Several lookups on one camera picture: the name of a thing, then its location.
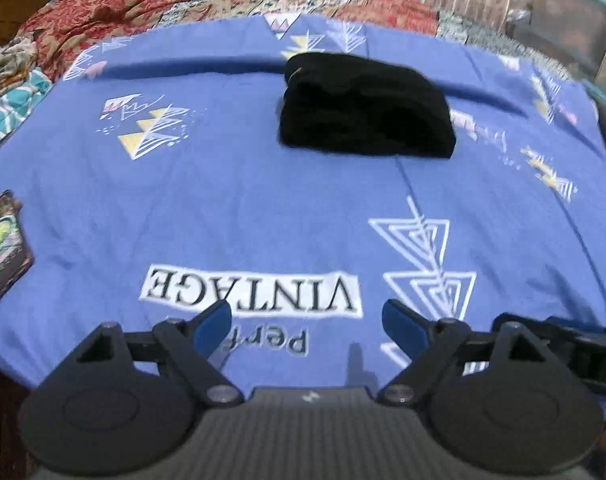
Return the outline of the teal white patterned pillow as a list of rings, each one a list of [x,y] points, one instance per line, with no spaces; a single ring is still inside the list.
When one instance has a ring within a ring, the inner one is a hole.
[[[36,67],[26,81],[0,96],[0,145],[26,121],[51,87],[51,80]]]

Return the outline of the red floral quilt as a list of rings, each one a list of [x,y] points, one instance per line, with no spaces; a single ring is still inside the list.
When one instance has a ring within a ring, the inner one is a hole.
[[[458,14],[411,0],[51,0],[0,46],[0,96],[26,81],[35,67],[57,81],[94,44],[116,37],[220,18],[301,12],[440,36],[536,65],[566,79],[559,62]]]

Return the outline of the black pants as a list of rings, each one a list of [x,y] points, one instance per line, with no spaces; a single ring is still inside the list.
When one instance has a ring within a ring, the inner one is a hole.
[[[289,148],[367,156],[452,157],[444,92],[411,68],[339,53],[286,62],[279,140]]]

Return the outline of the blue printed bedsheet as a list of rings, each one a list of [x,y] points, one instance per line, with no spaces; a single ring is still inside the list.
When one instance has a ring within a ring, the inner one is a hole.
[[[445,159],[278,139],[286,62],[350,53],[447,99]],[[256,386],[377,389],[407,364],[396,298],[606,327],[606,146],[582,84],[527,58],[303,15],[160,28],[82,52],[0,148],[33,266],[0,300],[0,370],[38,385],[103,322],[149,330],[224,299],[214,363]]]

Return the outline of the dark printed packet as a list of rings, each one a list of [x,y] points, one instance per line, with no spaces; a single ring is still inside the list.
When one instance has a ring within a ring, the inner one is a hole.
[[[4,191],[0,195],[0,299],[34,262],[18,220],[19,211],[14,194]]]

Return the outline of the clear plastic storage box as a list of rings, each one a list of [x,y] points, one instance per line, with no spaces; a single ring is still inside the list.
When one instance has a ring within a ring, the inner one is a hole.
[[[568,71],[596,77],[606,54],[606,0],[521,0],[508,13],[509,37],[554,58]]]

